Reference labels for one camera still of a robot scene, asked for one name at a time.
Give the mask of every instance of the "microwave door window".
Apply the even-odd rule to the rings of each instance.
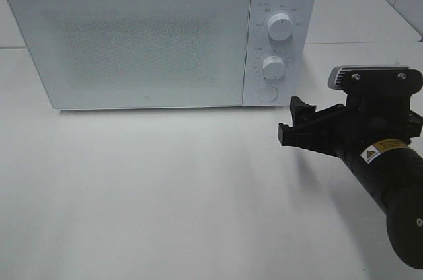
[[[241,105],[249,0],[11,1],[56,108]]]

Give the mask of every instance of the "power level knob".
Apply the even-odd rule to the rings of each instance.
[[[284,41],[292,35],[293,19],[285,13],[278,13],[269,18],[267,29],[271,39]]]
[[[268,80],[280,79],[284,76],[286,71],[285,61],[276,55],[267,57],[263,61],[262,71],[264,78]]]

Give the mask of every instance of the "round button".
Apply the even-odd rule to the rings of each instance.
[[[292,35],[293,19],[285,13],[271,16],[267,22],[267,29],[271,39],[283,41]]]
[[[278,56],[267,57],[262,64],[264,78],[268,80],[280,79],[286,71],[285,61]]]
[[[263,102],[273,102],[278,98],[278,89],[276,87],[265,87],[259,90],[258,98]]]

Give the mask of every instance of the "screw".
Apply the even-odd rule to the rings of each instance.
[[[398,73],[397,77],[398,77],[398,80],[405,80],[407,78],[407,74],[401,72],[401,73]]]
[[[354,73],[353,75],[351,75],[351,79],[353,79],[354,81],[359,81],[361,79],[361,76],[358,73]]]

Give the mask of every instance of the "control panel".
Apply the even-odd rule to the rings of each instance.
[[[314,0],[251,0],[243,106],[289,104]]]

